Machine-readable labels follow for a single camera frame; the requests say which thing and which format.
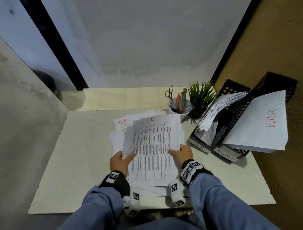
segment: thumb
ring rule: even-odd
[[[169,149],[169,150],[168,150],[168,153],[169,153],[170,155],[172,155],[173,157],[176,156],[178,152],[179,152],[178,150],[173,150],[173,149]]]
[[[135,158],[136,154],[135,153],[131,153],[130,155],[128,155],[128,157],[126,157],[124,159],[124,161],[127,162],[127,164],[129,164],[134,158]]]

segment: black file holder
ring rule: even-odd
[[[222,141],[226,138],[227,134],[230,132],[247,106],[255,97],[276,91],[286,90],[285,100],[288,102],[295,92],[297,82],[297,80],[294,80],[292,78],[272,72],[267,72],[246,97],[231,104],[230,106],[227,106],[219,113],[216,135],[211,146],[207,145],[205,142],[195,136],[195,130],[197,127],[190,135],[188,139],[189,142],[204,152],[211,151],[212,154],[215,154],[227,163],[232,163],[245,157],[249,153],[248,150],[227,147],[222,144]],[[250,88],[227,79],[223,87],[220,89],[218,97],[222,94],[249,90]]]

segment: scissors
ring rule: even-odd
[[[174,87],[173,86],[170,86],[169,90],[167,90],[165,92],[165,97],[169,98],[172,102],[173,102],[173,99],[172,99],[172,92],[174,90]]]

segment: red pen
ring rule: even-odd
[[[178,106],[178,109],[180,109],[180,93],[178,93],[178,96],[177,96],[177,106]]]

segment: wall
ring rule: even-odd
[[[76,90],[19,0],[0,0],[0,37],[30,68],[52,76],[59,90]]]
[[[28,216],[69,110],[0,38],[0,229],[52,229]]]
[[[254,208],[281,229],[303,229],[303,1],[262,0],[225,65],[215,88],[227,78],[249,87],[267,71],[299,80],[287,105],[285,151],[254,153],[277,201]]]
[[[42,2],[88,86],[119,88],[209,80],[250,0]]]

